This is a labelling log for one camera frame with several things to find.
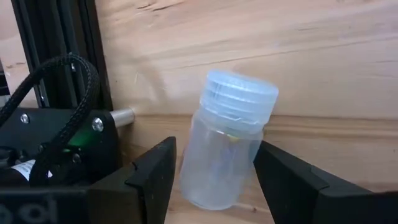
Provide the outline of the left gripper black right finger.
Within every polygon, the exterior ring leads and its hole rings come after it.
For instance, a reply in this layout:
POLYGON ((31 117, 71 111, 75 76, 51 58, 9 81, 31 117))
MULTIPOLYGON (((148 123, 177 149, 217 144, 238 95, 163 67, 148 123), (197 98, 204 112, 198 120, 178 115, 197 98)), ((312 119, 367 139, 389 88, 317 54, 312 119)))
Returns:
POLYGON ((397 192, 372 192, 268 143, 254 168, 275 223, 397 224, 397 192))

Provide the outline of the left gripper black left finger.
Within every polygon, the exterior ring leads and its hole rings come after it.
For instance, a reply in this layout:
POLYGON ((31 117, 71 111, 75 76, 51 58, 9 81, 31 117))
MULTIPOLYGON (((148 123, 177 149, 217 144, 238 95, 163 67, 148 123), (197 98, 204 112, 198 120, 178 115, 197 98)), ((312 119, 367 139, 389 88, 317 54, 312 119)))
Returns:
POLYGON ((167 137, 89 189, 90 223, 163 224, 176 168, 176 138, 167 137))

